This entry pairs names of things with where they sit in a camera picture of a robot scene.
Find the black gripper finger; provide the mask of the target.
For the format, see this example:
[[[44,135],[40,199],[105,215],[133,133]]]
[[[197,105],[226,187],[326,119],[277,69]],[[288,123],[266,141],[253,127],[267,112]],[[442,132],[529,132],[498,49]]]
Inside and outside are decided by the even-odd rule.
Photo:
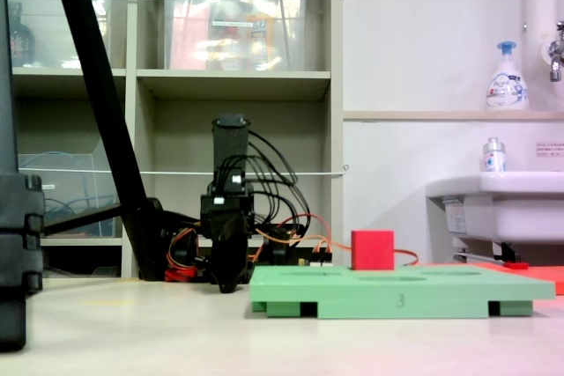
[[[234,292],[245,273],[246,253],[231,254],[226,265],[226,291]]]
[[[211,274],[220,291],[229,291],[229,260],[223,252],[211,253]]]

